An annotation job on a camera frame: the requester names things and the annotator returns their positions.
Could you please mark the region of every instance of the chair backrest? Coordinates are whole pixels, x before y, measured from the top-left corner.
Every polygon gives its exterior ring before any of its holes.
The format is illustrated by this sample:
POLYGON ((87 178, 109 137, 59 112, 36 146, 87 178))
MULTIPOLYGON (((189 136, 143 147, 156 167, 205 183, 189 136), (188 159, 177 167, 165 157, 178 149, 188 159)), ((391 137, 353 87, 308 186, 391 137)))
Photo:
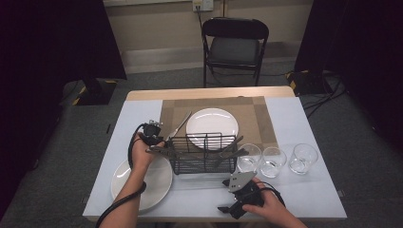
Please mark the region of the chair backrest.
POLYGON ((202 24, 202 36, 267 40, 269 28, 256 19, 214 17, 202 24))

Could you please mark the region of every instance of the black chair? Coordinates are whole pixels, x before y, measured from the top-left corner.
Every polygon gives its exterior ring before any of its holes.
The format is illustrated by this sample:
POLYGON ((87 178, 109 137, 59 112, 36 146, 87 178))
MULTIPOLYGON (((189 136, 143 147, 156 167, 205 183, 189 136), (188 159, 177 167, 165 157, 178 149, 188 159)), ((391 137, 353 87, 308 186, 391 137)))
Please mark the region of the black chair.
POLYGON ((256 19, 215 17, 201 26, 203 41, 203 86, 206 68, 254 70, 255 86, 259 83, 261 62, 269 37, 269 28, 256 19))

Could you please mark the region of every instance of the baseboard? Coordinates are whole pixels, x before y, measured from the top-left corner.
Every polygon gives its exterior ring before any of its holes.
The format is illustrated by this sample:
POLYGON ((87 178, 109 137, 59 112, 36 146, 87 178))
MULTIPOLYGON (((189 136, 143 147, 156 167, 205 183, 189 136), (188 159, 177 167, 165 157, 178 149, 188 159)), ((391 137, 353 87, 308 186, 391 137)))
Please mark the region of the baseboard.
MULTIPOLYGON (((300 42, 267 44, 263 63, 295 61, 300 42)), ((202 67, 202 47, 181 47, 122 52, 126 74, 202 67)))

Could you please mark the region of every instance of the power outlet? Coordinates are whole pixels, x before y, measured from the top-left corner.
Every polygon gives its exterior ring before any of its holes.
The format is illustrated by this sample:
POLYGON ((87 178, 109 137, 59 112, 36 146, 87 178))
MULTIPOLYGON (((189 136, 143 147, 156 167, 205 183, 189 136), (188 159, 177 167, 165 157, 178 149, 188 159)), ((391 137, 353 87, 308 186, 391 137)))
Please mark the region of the power outlet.
POLYGON ((212 11, 214 9, 214 0, 192 0, 193 11, 212 11))

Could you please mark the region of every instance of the gray carpet floor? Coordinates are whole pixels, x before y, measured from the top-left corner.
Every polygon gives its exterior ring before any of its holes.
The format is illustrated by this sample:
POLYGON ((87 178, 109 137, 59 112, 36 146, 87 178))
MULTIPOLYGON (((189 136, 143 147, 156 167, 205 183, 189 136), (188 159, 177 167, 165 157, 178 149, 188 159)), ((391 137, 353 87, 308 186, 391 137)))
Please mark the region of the gray carpet floor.
MULTIPOLYGON (((283 76, 270 75, 293 66, 293 62, 265 64, 259 85, 287 85, 283 76)), ((337 77, 327 79, 336 86, 337 77)), ((220 81, 228 86, 253 84, 251 77, 243 75, 220 76, 220 81)), ((0 227, 93 227, 82 214, 126 94, 202 87, 202 69, 128 75, 127 81, 118 83, 109 105, 71 105, 82 86, 66 85, 60 123, 39 166, 22 180, 0 227)), ((323 96, 300 99, 308 106, 323 96)), ((305 223, 309 227, 403 227, 403 153, 373 132, 364 110, 348 93, 321 106, 309 122, 348 218, 305 223)))

